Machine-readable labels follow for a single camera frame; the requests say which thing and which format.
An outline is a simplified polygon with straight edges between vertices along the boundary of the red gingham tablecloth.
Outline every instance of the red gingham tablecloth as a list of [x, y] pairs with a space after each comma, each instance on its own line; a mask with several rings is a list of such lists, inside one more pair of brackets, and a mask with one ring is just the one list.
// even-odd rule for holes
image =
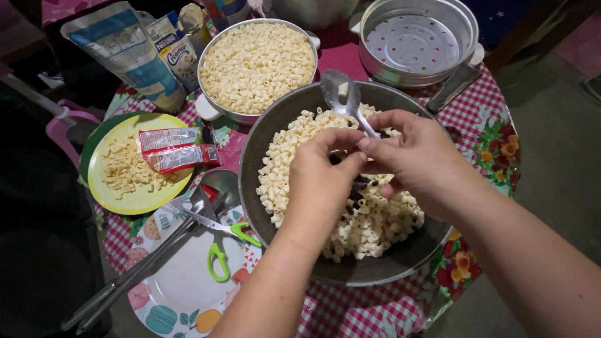
[[[347, 73], [353, 79], [369, 79], [359, 59], [358, 38], [348, 31], [345, 23], [318, 32], [317, 35], [322, 40], [319, 73], [327, 69], [337, 69]], [[437, 115], [440, 123], [454, 138], [457, 149], [475, 167], [479, 167], [480, 163], [488, 163], [483, 161], [493, 163], [491, 159], [486, 159], [483, 153], [487, 152], [489, 143], [486, 143], [485, 150], [474, 150], [474, 145], [482, 142], [479, 135], [491, 132], [490, 128], [494, 129], [494, 126], [501, 128], [509, 126], [508, 128], [511, 129], [509, 133], [515, 134], [499, 87], [483, 64], [480, 70], [483, 76]], [[408, 93], [425, 104], [437, 89], [438, 86], [433, 86], [423, 90], [408, 91]], [[187, 124], [200, 120], [194, 108], [197, 96], [198, 93], [191, 94], [185, 109], [178, 115], [178, 118]], [[136, 94], [128, 96], [109, 115], [138, 110], [152, 111], [154, 106]], [[235, 126], [234, 123], [230, 123], [222, 128], [229, 128], [232, 125]], [[506, 130], [508, 128], [493, 131], [498, 132], [499, 134], [496, 135], [500, 135], [501, 138], [500, 141], [492, 141], [491, 152], [494, 146], [499, 146], [497, 150], [500, 149], [503, 140], [507, 142], [506, 138], [503, 139], [503, 135], [508, 133]], [[240, 151], [248, 130], [244, 126], [226, 129], [224, 140], [227, 144], [220, 148], [222, 158], [225, 159], [225, 168], [237, 172]], [[492, 167], [482, 165], [480, 170], [485, 175], [489, 174], [486, 177], [491, 183], [494, 181], [499, 186], [499, 190], [512, 195], [512, 187], [514, 188], [519, 174], [517, 171], [509, 171], [513, 169], [507, 167], [504, 166], [499, 170], [499, 165], [496, 168], [495, 164], [492, 164]], [[132, 237], [136, 235], [141, 224], [136, 226], [134, 219], [108, 212], [98, 204], [95, 205], [95, 211], [99, 222], [102, 222], [107, 258], [121, 273], [125, 271], [124, 265], [128, 250], [132, 246]], [[426, 265], [413, 275], [393, 283], [373, 287], [341, 287], [311, 282], [305, 297], [297, 337], [397, 337], [397, 335], [403, 337], [410, 332], [420, 332], [429, 327], [480, 274], [477, 261], [460, 234], [455, 233], [447, 244], [445, 256], [441, 254], [442, 259], [435, 259], [434, 264]], [[451, 270], [462, 269], [454, 260], [453, 255], [457, 253], [467, 255], [471, 259], [469, 279], [456, 280], [455, 277], [449, 277], [453, 276]], [[463, 268], [462, 271], [468, 271], [467, 267]]]

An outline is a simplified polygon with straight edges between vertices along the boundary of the tin can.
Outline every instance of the tin can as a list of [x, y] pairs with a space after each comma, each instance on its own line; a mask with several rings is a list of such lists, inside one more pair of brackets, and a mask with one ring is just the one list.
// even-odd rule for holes
[[250, 19], [250, 7], [246, 0], [204, 0], [209, 16], [218, 31]]
[[204, 48], [211, 41], [211, 33], [205, 24], [206, 14], [197, 4], [185, 5], [180, 11], [180, 23], [186, 32], [197, 55], [202, 55]]

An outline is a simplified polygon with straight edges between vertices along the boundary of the green scissor handle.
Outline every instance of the green scissor handle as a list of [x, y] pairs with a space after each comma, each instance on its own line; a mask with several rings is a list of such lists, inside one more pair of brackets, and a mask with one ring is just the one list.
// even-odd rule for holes
[[249, 242], [250, 244], [255, 245], [256, 247], [261, 247], [261, 242], [248, 236], [246, 233], [242, 232], [242, 227], [245, 227], [247, 225], [248, 225], [248, 222], [234, 223], [231, 225], [230, 230], [233, 233], [235, 233], [236, 236], [238, 236], [238, 238], [243, 239], [243, 240]]
[[[215, 273], [215, 271], [213, 270], [213, 262], [212, 262], [213, 255], [217, 256], [217, 260], [219, 261], [219, 264], [221, 264], [221, 269], [224, 271], [224, 274], [225, 274], [223, 277], [218, 276]], [[209, 268], [209, 274], [216, 281], [227, 281], [230, 279], [230, 269], [228, 268], [227, 262], [225, 261], [226, 258], [227, 257], [225, 257], [225, 253], [223, 253], [223, 252], [221, 252], [221, 250], [219, 250], [217, 243], [212, 243], [211, 247], [209, 248], [209, 257], [207, 258], [207, 267]]]

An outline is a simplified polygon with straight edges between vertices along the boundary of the left hand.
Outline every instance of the left hand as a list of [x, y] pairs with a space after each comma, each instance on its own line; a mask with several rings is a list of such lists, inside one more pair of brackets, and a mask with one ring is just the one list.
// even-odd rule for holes
[[303, 231], [323, 239], [330, 234], [349, 198], [353, 179], [367, 161], [365, 153], [353, 152], [332, 165], [330, 151], [354, 150], [363, 137], [363, 132], [354, 129], [328, 128], [296, 150], [288, 179], [287, 220], [302, 219]]

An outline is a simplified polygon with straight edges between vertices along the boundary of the hand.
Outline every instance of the hand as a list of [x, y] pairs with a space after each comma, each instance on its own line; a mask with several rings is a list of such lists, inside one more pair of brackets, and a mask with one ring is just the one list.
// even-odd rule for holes
[[454, 203], [460, 203], [463, 193], [491, 189], [435, 121], [395, 109], [371, 116], [367, 122], [375, 130], [392, 127], [402, 133], [400, 138], [364, 138], [358, 143], [374, 159], [366, 164], [364, 173], [395, 175], [396, 179], [380, 190], [384, 197], [407, 190], [425, 213], [449, 221]]
[[338, 221], [349, 198], [353, 179], [367, 155], [353, 152], [332, 165], [332, 150], [353, 150], [364, 134], [354, 129], [328, 128], [301, 145], [290, 164], [290, 192], [286, 219], [303, 219], [305, 229], [315, 225], [325, 238]]

